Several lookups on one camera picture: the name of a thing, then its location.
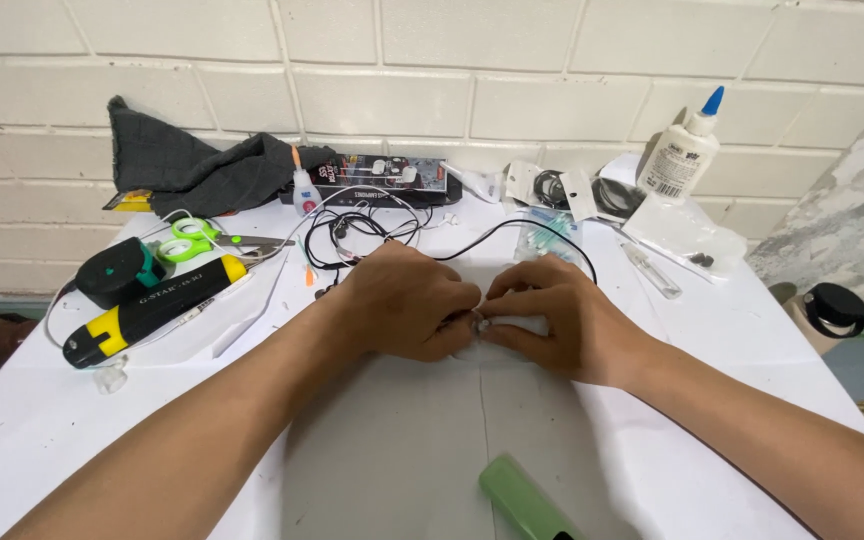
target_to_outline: screwdriver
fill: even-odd
[[[265,247],[245,256],[264,257],[279,249]],[[166,279],[142,296],[120,303],[79,326],[65,340],[62,355],[77,369],[105,362],[241,280],[250,268],[263,261],[265,258],[241,259],[224,254],[191,272]]]

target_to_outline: glue bottle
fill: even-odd
[[[713,128],[723,93],[725,87],[719,86],[688,122],[669,126],[662,133],[635,181],[642,190],[673,201],[686,199],[719,151]]]
[[[312,184],[312,177],[309,176],[308,171],[303,168],[302,161],[299,159],[299,150],[295,146],[292,147],[292,161],[295,163],[295,172],[292,173],[292,183],[294,184],[292,203],[295,205],[295,211],[298,215],[305,217],[322,205],[322,195]]]

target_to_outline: white table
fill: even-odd
[[[424,232],[422,251],[450,253],[505,218],[468,193],[450,211],[462,224]],[[378,215],[394,226],[407,214]],[[281,236],[296,219],[291,206],[272,202],[219,223]],[[119,239],[154,221],[136,216]],[[462,275],[486,286],[511,263],[517,234],[501,229],[461,257]],[[611,228],[585,223],[583,236],[600,287],[646,331],[864,433],[855,404],[748,267],[711,285],[653,253],[684,290],[666,300],[634,270]],[[293,250],[258,267],[284,264],[266,312],[218,358],[129,365],[127,384],[112,395],[100,395],[92,375],[70,368],[37,328],[0,372],[0,534],[116,437],[234,361],[331,283],[328,273],[306,288],[302,263]],[[522,362],[390,357],[337,381],[303,412],[211,538],[514,538],[476,485],[503,452],[591,538],[812,538],[741,472],[624,392],[570,384]]]

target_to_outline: wall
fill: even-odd
[[[57,288],[128,219],[99,210],[117,93],[218,147],[595,170],[719,84],[696,195],[764,239],[864,130],[864,2],[0,0],[0,290]]]
[[[864,299],[864,136],[748,259],[767,285],[834,282]]]

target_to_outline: earphone packaging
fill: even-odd
[[[347,153],[337,154],[308,172],[322,198],[343,188],[371,186],[422,209],[451,205],[462,199],[462,183],[446,171],[444,161],[433,157]],[[282,204],[292,204],[292,190],[290,183],[279,191]],[[400,206],[385,193],[368,188],[350,189],[325,205],[354,207],[362,201],[379,208]]]

